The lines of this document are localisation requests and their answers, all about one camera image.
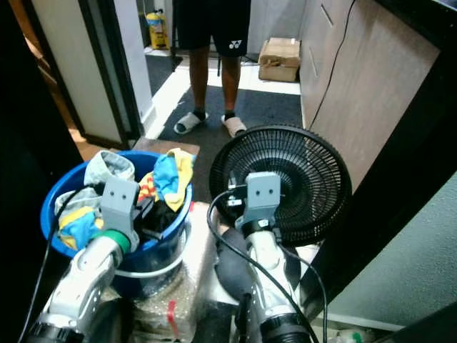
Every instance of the yellow bottle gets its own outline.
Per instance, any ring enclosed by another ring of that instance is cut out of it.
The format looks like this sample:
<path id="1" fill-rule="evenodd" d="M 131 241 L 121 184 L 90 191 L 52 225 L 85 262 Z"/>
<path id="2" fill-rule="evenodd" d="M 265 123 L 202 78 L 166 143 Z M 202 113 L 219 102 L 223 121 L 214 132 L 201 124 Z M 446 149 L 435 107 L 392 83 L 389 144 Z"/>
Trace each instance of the yellow bottle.
<path id="1" fill-rule="evenodd" d="M 169 39 L 166 34 L 166 19 L 162 9 L 146 15 L 151 35 L 152 49 L 169 49 Z"/>

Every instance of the fan grille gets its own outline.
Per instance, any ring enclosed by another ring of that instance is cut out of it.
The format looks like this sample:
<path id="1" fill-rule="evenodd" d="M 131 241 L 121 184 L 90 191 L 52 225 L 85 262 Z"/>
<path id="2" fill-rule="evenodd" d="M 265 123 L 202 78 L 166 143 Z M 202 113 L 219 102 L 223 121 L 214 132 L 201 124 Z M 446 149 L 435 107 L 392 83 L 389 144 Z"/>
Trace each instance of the fan grille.
<path id="1" fill-rule="evenodd" d="M 260 126 L 232 139 L 211 167 L 214 198 L 227 190 L 229 177 L 244 184 L 251 172 L 276 172 L 281 178 L 281 203 L 276 225 L 283 243 L 310 244 L 342 217 L 351 196 L 351 180 L 338 152 L 322 138 L 290 126 Z M 244 205 L 218 210 L 230 225 L 243 214 Z"/>

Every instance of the bubble wrap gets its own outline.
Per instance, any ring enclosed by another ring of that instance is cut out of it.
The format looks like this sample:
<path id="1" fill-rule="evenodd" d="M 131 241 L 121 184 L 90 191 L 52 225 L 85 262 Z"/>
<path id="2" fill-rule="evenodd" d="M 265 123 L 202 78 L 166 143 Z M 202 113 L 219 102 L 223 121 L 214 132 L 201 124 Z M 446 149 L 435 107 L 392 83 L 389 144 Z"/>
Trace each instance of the bubble wrap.
<path id="1" fill-rule="evenodd" d="M 191 342 L 193 339 L 197 319 L 206 304 L 208 280 L 216 258 L 214 237 L 206 224 L 207 209 L 204 203 L 195 203 L 191 208 L 188 246 L 171 283 L 148 299 L 134 300 L 134 331 L 130 343 L 165 339 Z M 116 297 L 110 288 L 102 299 L 108 301 Z"/>

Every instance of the plastic bucket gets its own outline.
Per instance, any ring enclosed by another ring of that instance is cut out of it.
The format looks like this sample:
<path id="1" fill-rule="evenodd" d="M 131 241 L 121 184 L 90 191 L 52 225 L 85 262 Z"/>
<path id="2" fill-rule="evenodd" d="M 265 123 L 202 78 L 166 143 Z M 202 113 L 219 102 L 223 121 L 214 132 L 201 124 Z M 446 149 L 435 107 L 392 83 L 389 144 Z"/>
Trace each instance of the plastic bucket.
<path id="1" fill-rule="evenodd" d="M 135 180 L 149 173 L 160 156 L 153 152 L 145 151 L 120 151 L 118 154 L 129 159 L 135 166 Z M 84 162 L 66 173 L 51 189 L 46 196 L 41 208 L 41 231 L 45 238 L 48 237 L 51 223 L 54 220 L 54 203 L 56 198 L 68 191 L 82 186 L 84 173 L 88 162 Z M 126 254 L 119 269 L 128 272 L 151 272 L 166 267 L 181 253 L 181 234 L 184 230 L 187 214 L 191 207 L 192 186 L 186 189 L 184 204 L 175 220 L 162 232 L 161 241 L 150 240 L 138 247 L 135 252 Z M 67 257 L 74 257 L 76 251 L 66 247 L 59 238 L 52 238 L 52 247 Z M 130 277 L 115 276 L 112 286 L 122 297 L 144 298 L 150 297 L 169 284 L 179 266 L 169 272 L 152 278 L 134 279 Z"/>

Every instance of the white slipper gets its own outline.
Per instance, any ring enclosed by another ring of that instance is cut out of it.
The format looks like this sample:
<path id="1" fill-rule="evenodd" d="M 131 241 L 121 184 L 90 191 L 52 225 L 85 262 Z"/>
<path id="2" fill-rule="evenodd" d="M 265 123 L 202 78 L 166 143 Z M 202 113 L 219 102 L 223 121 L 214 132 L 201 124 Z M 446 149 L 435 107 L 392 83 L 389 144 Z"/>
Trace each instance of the white slipper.
<path id="1" fill-rule="evenodd" d="M 222 124 L 224 124 L 228 130 L 228 134 L 230 134 L 231 138 L 234 138 L 236 134 L 240 131 L 245 131 L 246 126 L 243 124 L 241 119 L 237 116 L 233 116 L 231 118 L 225 119 L 225 115 L 221 117 Z"/>
<path id="2" fill-rule="evenodd" d="M 193 114 L 192 112 L 189 112 L 188 114 L 183 116 L 181 119 L 179 119 L 179 121 L 174 125 L 173 130 L 177 134 L 188 134 L 190 131 L 192 131 L 194 129 L 195 126 L 203 123 L 207 119 L 208 119 L 208 114 L 207 113 L 205 113 L 205 119 L 204 120 L 200 120 L 195 114 Z M 179 131 L 178 130 L 178 124 L 183 125 L 186 128 L 186 130 Z"/>

